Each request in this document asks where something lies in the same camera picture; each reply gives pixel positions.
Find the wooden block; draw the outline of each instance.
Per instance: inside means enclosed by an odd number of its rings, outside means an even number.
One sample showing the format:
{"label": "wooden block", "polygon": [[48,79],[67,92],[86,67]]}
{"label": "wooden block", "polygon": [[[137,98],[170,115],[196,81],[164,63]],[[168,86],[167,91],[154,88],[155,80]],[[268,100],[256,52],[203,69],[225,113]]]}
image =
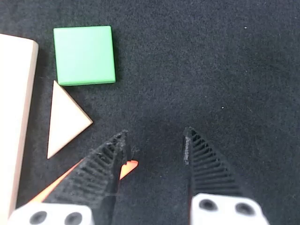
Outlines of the wooden block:
{"label": "wooden block", "polygon": [[0,34],[0,224],[15,209],[38,45]]}
{"label": "wooden block", "polygon": [[72,97],[54,81],[47,157],[56,154],[92,123]]}

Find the beige rectangular block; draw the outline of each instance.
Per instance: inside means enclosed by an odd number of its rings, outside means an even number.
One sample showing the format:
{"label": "beige rectangular block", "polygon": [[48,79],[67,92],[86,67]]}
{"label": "beige rectangular block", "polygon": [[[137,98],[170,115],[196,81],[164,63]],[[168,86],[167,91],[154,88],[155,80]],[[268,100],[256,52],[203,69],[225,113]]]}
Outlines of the beige rectangular block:
{"label": "beige rectangular block", "polygon": [[15,209],[38,45],[0,34],[0,224]]}

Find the beige triangle block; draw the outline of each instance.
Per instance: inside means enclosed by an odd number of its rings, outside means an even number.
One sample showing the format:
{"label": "beige triangle block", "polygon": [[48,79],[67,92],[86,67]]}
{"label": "beige triangle block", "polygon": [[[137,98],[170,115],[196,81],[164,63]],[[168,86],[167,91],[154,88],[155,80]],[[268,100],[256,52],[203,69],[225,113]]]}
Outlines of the beige triangle block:
{"label": "beige triangle block", "polygon": [[55,155],[92,123],[71,96],[54,81],[47,158]]}

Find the orange block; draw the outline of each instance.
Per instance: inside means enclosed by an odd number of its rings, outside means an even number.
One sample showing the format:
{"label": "orange block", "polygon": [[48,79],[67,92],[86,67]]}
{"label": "orange block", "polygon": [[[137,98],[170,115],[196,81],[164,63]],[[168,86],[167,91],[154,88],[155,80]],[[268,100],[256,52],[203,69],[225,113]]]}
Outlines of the orange block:
{"label": "orange block", "polygon": [[[61,175],[55,182],[50,184],[48,187],[46,187],[41,193],[39,193],[37,196],[35,196],[30,203],[41,203],[54,189],[58,184],[78,165],[81,163],[80,160],[78,163],[76,163],[72,168],[70,168],[68,171],[66,171],[63,175]],[[125,165],[121,168],[120,173],[120,180],[123,179],[127,174],[129,174],[131,171],[133,171],[138,165],[137,161],[127,161]]]}

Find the triangle block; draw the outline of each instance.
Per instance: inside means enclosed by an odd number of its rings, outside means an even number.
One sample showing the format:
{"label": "triangle block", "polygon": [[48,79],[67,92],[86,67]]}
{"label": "triangle block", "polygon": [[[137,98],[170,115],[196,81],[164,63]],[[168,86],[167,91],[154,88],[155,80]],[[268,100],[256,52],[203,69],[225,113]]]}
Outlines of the triangle block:
{"label": "triangle block", "polygon": [[[60,182],[62,182],[63,179],[65,179],[69,173],[72,172],[72,170],[80,164],[82,160],[80,160],[78,163],[76,163],[74,166],[72,166],[68,171],[66,171],[63,175],[61,175],[56,181],[54,181],[52,184],[50,184],[48,187],[46,187],[41,193],[39,193],[37,196],[35,196],[30,203],[41,203],[45,198],[59,185]],[[133,171],[138,165],[137,161],[131,160],[127,161],[126,164],[124,164],[121,168],[120,173],[120,180],[123,179],[127,174],[129,174],[131,171]]]}
{"label": "triangle block", "polygon": [[92,123],[72,97],[54,81],[47,158],[55,155]]}
{"label": "triangle block", "polygon": [[127,161],[127,163],[124,164],[121,168],[120,180],[123,177],[125,177],[127,174],[129,174],[131,171],[133,171],[138,164],[139,164],[138,161],[135,160]]}

